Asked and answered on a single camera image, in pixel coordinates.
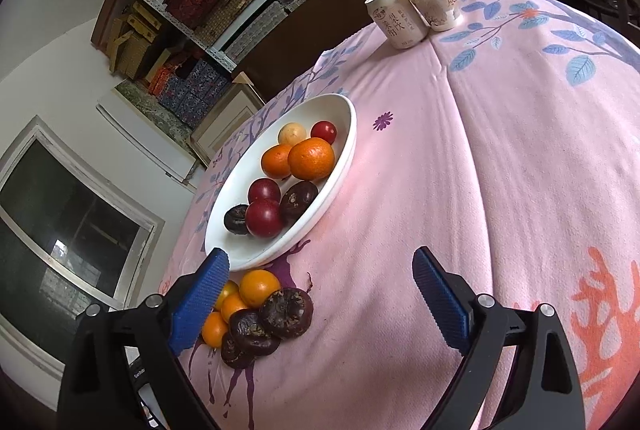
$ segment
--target window frame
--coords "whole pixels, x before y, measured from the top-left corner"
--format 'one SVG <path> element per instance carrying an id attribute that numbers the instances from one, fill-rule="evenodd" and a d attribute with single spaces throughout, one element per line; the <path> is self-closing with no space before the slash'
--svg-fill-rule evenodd
<path id="1" fill-rule="evenodd" d="M 124 194 L 111 182 L 84 162 L 71 148 L 56 136 L 46 123 L 35 116 L 29 124 L 17 135 L 9 148 L 0 158 L 0 190 L 7 182 L 22 156 L 35 141 L 39 141 L 44 148 L 76 179 L 84 184 L 96 196 L 100 197 L 111 207 L 129 217 L 140 229 L 127 254 L 122 272 L 118 279 L 113 297 L 85 282 L 60 262 L 46 253 L 32 240 L 0 206 L 0 222 L 4 222 L 9 229 L 20 238 L 29 250 L 41 259 L 50 269 L 71 282 L 74 286 L 91 295 L 95 299 L 110 306 L 111 309 L 129 307 L 140 293 L 140 286 L 148 267 L 153 249 L 164 227 L 164 220 L 143 207 L 140 203 Z M 60 362 L 44 349 L 38 347 L 20 331 L 18 331 L 4 316 L 0 314 L 0 336 L 4 337 L 19 352 L 25 355 L 35 365 L 48 374 L 62 378 L 64 363 Z"/>

